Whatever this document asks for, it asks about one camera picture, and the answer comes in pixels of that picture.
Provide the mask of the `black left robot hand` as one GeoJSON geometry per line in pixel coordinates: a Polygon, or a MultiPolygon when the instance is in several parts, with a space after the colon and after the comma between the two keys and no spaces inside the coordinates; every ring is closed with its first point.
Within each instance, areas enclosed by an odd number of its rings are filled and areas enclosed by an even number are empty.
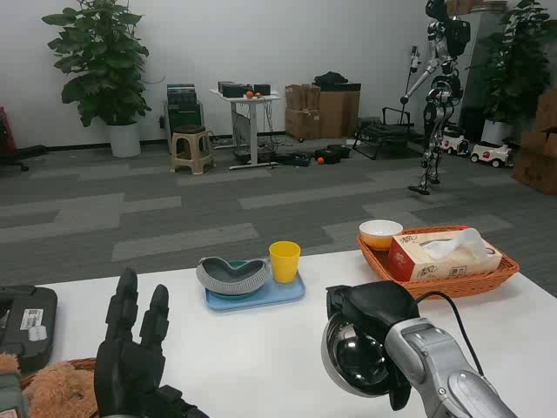
{"type": "Polygon", "coordinates": [[[132,329],[138,317],[138,276],[126,268],[112,295],[94,372],[97,414],[100,417],[205,417],[186,402],[182,392],[160,384],[165,357],[162,343],[169,321],[169,293],[158,285],[144,313],[140,342],[132,329]]]}

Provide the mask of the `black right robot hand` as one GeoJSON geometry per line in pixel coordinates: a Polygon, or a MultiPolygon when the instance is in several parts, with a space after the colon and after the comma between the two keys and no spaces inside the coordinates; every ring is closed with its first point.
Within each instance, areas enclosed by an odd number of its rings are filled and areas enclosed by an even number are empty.
{"type": "Polygon", "coordinates": [[[388,396],[392,410],[406,406],[411,384],[386,350],[392,327],[419,317],[414,297],[393,281],[326,289],[327,323],[321,341],[325,371],[359,397],[388,396]]]}

